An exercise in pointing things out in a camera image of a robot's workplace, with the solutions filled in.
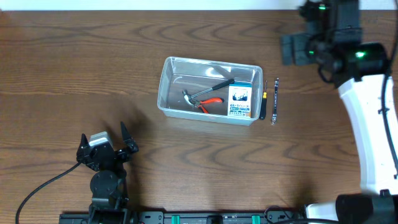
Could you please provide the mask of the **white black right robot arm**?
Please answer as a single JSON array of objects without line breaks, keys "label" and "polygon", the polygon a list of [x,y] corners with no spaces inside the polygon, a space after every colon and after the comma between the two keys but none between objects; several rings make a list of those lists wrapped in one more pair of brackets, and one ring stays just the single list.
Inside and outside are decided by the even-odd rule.
[{"label": "white black right robot arm", "polygon": [[318,65],[338,90],[358,151],[361,192],[312,203],[291,223],[397,222],[397,115],[392,64],[378,42],[363,42],[357,0],[306,1],[299,8],[306,28],[280,39],[284,65]]}]

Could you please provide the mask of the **silver combination wrench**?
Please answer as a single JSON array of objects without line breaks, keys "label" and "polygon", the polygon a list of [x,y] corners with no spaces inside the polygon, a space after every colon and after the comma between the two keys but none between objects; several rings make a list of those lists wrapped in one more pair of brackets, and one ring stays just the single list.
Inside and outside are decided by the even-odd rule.
[{"label": "silver combination wrench", "polygon": [[272,117],[271,117],[272,125],[275,125],[277,123],[278,90],[279,90],[279,78],[276,78],[274,80],[274,100],[273,100],[273,109],[272,109]]}]

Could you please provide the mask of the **red handled pliers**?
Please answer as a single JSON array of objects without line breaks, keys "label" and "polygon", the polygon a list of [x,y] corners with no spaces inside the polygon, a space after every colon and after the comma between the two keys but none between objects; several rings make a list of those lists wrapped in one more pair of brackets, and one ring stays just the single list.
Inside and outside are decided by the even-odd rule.
[{"label": "red handled pliers", "polygon": [[207,100],[195,100],[194,107],[201,110],[203,113],[208,114],[209,112],[206,110],[204,105],[212,104],[212,103],[224,103],[224,99],[222,98],[210,98]]}]

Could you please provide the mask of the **blue white screwdriver box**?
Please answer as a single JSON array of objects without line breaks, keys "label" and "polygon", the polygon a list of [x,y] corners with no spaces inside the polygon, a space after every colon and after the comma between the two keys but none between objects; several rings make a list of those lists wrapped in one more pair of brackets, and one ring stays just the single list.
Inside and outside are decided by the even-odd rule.
[{"label": "blue white screwdriver box", "polygon": [[252,85],[235,82],[228,89],[227,115],[239,118],[251,118]]}]

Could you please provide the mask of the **small black handled hammer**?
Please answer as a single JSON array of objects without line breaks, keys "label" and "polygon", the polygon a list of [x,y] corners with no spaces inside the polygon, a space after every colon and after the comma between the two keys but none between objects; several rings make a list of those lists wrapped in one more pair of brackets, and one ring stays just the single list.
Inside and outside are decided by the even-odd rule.
[{"label": "small black handled hammer", "polygon": [[207,93],[209,93],[211,91],[215,91],[215,90],[219,90],[221,88],[227,87],[227,86],[229,86],[230,84],[233,84],[233,83],[234,83],[234,79],[229,79],[229,80],[226,80],[226,81],[224,81],[222,83],[219,83],[219,84],[217,84],[217,85],[215,85],[215,86],[213,86],[211,88],[208,88],[206,90],[200,91],[200,92],[198,92],[196,94],[193,94],[193,95],[190,95],[187,90],[183,90],[182,91],[183,98],[190,106],[194,107],[194,101],[196,100],[195,99],[196,97],[198,97],[200,95],[207,94]]}]

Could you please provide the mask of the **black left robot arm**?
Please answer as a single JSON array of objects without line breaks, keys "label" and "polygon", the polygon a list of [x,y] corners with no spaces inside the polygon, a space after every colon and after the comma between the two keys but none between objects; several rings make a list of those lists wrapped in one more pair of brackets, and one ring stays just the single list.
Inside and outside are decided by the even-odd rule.
[{"label": "black left robot arm", "polygon": [[131,161],[139,148],[121,123],[124,144],[115,150],[107,132],[92,135],[83,134],[76,152],[76,160],[95,171],[90,182],[93,194],[89,207],[88,223],[137,223],[136,212],[127,208],[127,172],[124,163]]}]

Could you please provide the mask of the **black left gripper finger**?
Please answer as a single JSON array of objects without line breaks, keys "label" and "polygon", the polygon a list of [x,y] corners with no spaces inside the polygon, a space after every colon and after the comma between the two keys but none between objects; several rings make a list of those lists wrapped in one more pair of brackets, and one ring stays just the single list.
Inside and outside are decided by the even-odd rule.
[{"label": "black left gripper finger", "polygon": [[90,147],[86,135],[83,133],[80,139],[80,145],[78,146],[77,155],[84,156],[85,151]]},{"label": "black left gripper finger", "polygon": [[136,141],[132,138],[129,131],[127,130],[126,125],[121,121],[121,134],[124,144],[126,145],[126,149],[130,153],[136,153],[139,151],[139,147],[136,144]]}]

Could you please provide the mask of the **clear plastic container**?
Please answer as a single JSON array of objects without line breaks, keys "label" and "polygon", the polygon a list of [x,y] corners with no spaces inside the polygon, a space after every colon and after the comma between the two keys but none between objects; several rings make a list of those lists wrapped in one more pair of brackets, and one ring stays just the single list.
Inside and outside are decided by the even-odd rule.
[{"label": "clear plastic container", "polygon": [[[229,79],[252,85],[251,118],[227,115],[229,86],[195,98],[196,100],[224,99],[224,103],[204,105],[208,114],[190,106],[183,98],[183,90],[193,95]],[[249,126],[259,118],[262,81],[262,68],[256,65],[168,57],[160,78],[157,106],[170,117]]]}]

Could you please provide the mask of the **black yellow screwdriver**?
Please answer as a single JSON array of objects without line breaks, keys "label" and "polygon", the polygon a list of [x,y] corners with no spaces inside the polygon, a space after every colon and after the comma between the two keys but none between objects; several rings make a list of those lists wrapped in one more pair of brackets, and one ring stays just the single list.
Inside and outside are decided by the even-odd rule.
[{"label": "black yellow screwdriver", "polygon": [[259,114],[259,119],[264,120],[266,117],[266,105],[267,105],[267,80],[264,83],[264,91],[262,94],[261,110]]}]

